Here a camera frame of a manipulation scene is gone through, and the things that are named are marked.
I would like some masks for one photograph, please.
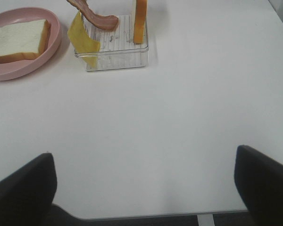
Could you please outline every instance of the bacon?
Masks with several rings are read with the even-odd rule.
[[[86,2],[86,0],[67,0],[71,5],[76,7],[84,17],[97,28],[105,31],[112,31],[118,25],[118,18],[116,16],[100,16],[95,14]]]

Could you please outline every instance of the pink plate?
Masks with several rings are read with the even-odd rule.
[[[20,60],[0,64],[0,81],[18,78],[34,71],[52,57],[61,43],[61,24],[57,16],[47,9],[25,7],[0,13],[0,27],[39,19],[47,19],[51,24],[47,49],[35,60]]]

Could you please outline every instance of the white table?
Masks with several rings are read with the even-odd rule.
[[[89,1],[123,14],[129,0]],[[0,82],[0,180],[43,152],[54,202],[81,218],[244,210],[238,145],[283,163],[283,24],[268,0],[149,0],[149,66],[87,73],[65,0],[4,0],[53,11],[54,57]]]

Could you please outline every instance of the white bread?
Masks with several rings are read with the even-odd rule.
[[[131,14],[131,25],[134,32],[133,42],[143,43],[143,34],[147,16],[147,0],[133,0],[133,9]]]
[[[0,63],[36,59],[45,51],[49,33],[46,19],[0,27]]]

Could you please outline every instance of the plastic tray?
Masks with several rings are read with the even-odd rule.
[[[131,28],[131,15],[117,16],[119,25],[115,31],[107,32],[93,26],[82,15],[85,30],[88,35],[100,42],[99,52],[77,53],[77,58],[94,57],[97,59],[97,66],[91,67],[87,63],[86,71],[102,71],[124,68],[144,67],[148,64],[148,28],[145,25],[144,42],[133,43],[133,29]]]

